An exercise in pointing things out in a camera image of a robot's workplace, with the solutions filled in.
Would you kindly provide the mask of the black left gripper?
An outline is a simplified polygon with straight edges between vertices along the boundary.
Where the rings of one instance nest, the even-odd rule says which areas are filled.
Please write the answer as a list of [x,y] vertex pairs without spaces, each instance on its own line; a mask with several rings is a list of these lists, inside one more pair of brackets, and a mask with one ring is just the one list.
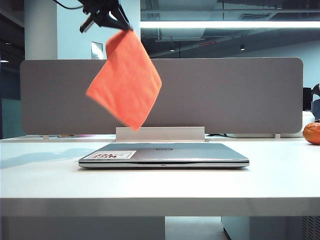
[[[88,15],[79,28],[81,33],[86,32],[94,23],[99,27],[134,30],[118,0],[79,0],[79,2],[83,6],[82,12]],[[116,10],[116,18],[110,16],[113,10]]]

